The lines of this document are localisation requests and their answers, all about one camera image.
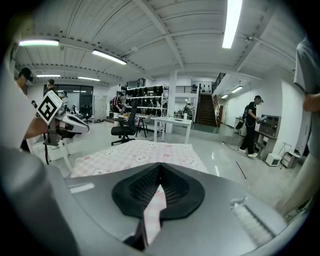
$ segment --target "fluorescent ceiling light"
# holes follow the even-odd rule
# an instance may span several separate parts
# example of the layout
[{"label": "fluorescent ceiling light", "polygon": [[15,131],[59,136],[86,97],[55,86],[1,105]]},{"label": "fluorescent ceiling light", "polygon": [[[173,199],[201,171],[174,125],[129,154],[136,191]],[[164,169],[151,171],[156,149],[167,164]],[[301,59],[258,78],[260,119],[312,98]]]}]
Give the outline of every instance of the fluorescent ceiling light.
[{"label": "fluorescent ceiling light", "polygon": [[59,78],[59,74],[37,74],[37,78]]},{"label": "fluorescent ceiling light", "polygon": [[241,90],[242,88],[243,88],[243,86],[239,86],[238,88],[234,89],[234,90],[232,91],[232,93],[234,94],[234,93],[236,93],[237,91]]},{"label": "fluorescent ceiling light", "polygon": [[111,56],[111,55],[109,55],[109,54],[106,54],[106,53],[101,52],[101,51],[98,51],[98,50],[94,50],[94,51],[92,52],[92,54],[98,55],[98,56],[100,56],[100,57],[109,59],[109,60],[114,61],[114,62],[117,62],[117,63],[120,63],[120,64],[122,64],[122,65],[126,65],[126,64],[127,64],[126,61],[123,61],[123,60],[120,59],[120,58]]},{"label": "fluorescent ceiling light", "polygon": [[19,46],[59,46],[58,40],[23,40]]},{"label": "fluorescent ceiling light", "polygon": [[84,80],[90,80],[90,81],[96,81],[96,82],[100,81],[100,79],[90,78],[90,77],[83,77],[83,76],[79,76],[78,79],[84,79]]},{"label": "fluorescent ceiling light", "polygon": [[230,49],[235,38],[242,7],[242,0],[228,0],[223,48]]}]

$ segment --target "upper railing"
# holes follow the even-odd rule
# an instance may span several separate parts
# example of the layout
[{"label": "upper railing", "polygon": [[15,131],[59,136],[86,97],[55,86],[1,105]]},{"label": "upper railing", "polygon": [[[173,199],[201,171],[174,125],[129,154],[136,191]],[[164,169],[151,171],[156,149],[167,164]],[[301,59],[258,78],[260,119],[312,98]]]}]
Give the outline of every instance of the upper railing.
[{"label": "upper railing", "polygon": [[217,99],[217,95],[213,96],[213,108],[214,108],[214,117],[215,117],[216,126],[220,127],[224,106],[220,106]]},{"label": "upper railing", "polygon": [[226,73],[219,73],[217,79],[215,80],[215,82],[212,84],[212,93],[214,93],[215,89],[218,87],[218,85],[221,83],[222,78],[224,78],[226,75]]},{"label": "upper railing", "polygon": [[192,86],[176,86],[175,92],[176,93],[187,93],[187,94],[196,94],[197,93],[197,85]]}]

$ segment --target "black pants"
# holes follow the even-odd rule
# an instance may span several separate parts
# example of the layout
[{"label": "black pants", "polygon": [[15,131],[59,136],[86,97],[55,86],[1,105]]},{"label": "black pants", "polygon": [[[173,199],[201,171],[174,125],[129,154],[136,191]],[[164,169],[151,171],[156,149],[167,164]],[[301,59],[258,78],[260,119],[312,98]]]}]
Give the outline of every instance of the black pants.
[{"label": "black pants", "polygon": [[241,150],[248,148],[248,154],[254,153],[255,125],[249,127],[246,125],[246,135],[240,147]]}]

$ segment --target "black cap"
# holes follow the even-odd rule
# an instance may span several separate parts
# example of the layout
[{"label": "black cap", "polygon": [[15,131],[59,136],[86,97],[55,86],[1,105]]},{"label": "black cap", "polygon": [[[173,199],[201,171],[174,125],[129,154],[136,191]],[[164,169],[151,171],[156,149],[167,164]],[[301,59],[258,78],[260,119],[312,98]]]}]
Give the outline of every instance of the black cap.
[{"label": "black cap", "polygon": [[31,72],[30,68],[28,68],[28,67],[24,67],[23,69],[21,69],[21,71],[19,73],[19,77],[21,75],[23,75],[30,82],[33,82],[33,80],[34,80],[34,77],[32,76],[32,72]]}]

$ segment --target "sneaker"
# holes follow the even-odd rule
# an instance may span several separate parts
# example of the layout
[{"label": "sneaker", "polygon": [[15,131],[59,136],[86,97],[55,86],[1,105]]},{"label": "sneaker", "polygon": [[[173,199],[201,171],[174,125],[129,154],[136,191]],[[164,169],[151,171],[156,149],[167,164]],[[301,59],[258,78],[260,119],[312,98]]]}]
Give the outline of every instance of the sneaker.
[{"label": "sneaker", "polygon": [[258,155],[258,153],[248,154],[248,157],[255,158]]},{"label": "sneaker", "polygon": [[239,148],[239,151],[241,151],[241,152],[243,152],[243,153],[247,153],[247,151],[245,150],[245,149],[241,149],[241,148]]}]

